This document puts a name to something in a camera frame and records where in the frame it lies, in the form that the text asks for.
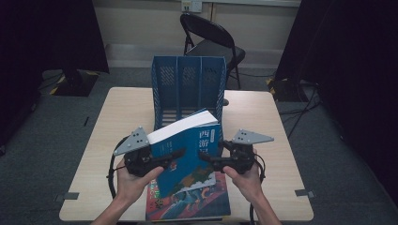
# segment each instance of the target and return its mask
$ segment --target chair backrest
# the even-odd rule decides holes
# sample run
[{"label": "chair backrest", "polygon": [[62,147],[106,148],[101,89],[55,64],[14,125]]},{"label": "chair backrest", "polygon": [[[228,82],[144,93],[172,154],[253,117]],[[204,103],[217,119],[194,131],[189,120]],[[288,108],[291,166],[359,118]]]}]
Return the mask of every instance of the chair backrest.
[{"label": "chair backrest", "polygon": [[183,13],[179,19],[187,38],[191,38],[191,32],[224,47],[235,48],[234,39],[222,26],[190,13]]}]

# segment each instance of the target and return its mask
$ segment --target hand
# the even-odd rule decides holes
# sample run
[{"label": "hand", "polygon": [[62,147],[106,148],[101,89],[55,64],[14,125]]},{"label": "hand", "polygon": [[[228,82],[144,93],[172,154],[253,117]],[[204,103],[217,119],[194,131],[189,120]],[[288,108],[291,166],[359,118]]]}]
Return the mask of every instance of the hand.
[{"label": "hand", "polygon": [[225,166],[223,170],[232,178],[232,182],[239,188],[248,202],[252,203],[256,198],[264,195],[257,164],[254,163],[252,168],[244,174],[239,174],[228,166]]},{"label": "hand", "polygon": [[157,167],[144,177],[130,174],[125,166],[124,158],[117,164],[117,193],[116,198],[125,201],[128,205],[135,203],[143,194],[145,186],[163,172],[163,167]]}]

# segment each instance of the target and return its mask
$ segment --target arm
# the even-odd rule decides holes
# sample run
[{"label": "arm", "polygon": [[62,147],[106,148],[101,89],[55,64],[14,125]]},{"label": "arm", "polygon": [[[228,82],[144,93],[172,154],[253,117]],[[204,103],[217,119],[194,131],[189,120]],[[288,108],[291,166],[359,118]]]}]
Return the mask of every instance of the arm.
[{"label": "arm", "polygon": [[[117,168],[124,167],[124,158],[117,164]],[[123,213],[135,203],[143,194],[145,186],[163,172],[157,167],[144,177],[129,174],[126,168],[117,170],[117,193],[109,206],[91,224],[116,224]]]},{"label": "arm", "polygon": [[243,175],[237,173],[233,168],[228,166],[224,167],[223,170],[232,178],[232,182],[239,188],[246,200],[253,205],[259,224],[281,224],[263,193],[258,174],[258,166],[255,163],[252,169],[245,172]]}]

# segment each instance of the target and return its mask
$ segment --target book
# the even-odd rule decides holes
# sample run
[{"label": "book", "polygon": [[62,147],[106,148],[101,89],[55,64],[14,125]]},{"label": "book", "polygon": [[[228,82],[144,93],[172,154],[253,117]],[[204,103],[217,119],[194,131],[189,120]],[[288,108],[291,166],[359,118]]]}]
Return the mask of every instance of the book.
[{"label": "book", "polygon": [[221,125],[209,111],[200,111],[147,135],[154,158],[184,149],[157,178],[162,198],[216,183],[212,166],[199,158],[199,152],[218,153]]},{"label": "book", "polygon": [[231,215],[225,174],[215,172],[216,184],[179,192],[161,198],[156,180],[150,182],[146,195],[145,219],[206,220]]}]

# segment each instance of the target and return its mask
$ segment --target book cover illustration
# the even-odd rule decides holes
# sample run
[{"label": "book cover illustration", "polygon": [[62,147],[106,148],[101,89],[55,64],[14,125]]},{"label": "book cover illustration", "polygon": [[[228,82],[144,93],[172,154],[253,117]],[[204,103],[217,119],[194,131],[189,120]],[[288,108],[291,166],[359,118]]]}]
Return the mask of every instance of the book cover illustration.
[{"label": "book cover illustration", "polygon": [[186,129],[151,145],[154,158],[185,148],[185,154],[176,158],[157,178],[162,198],[216,183],[212,166],[200,159],[198,153],[206,152],[216,156],[219,133],[219,124],[203,125]]},{"label": "book cover illustration", "polygon": [[215,172],[216,184],[161,198],[156,180],[147,189],[146,220],[210,219],[231,215],[225,174]]}]

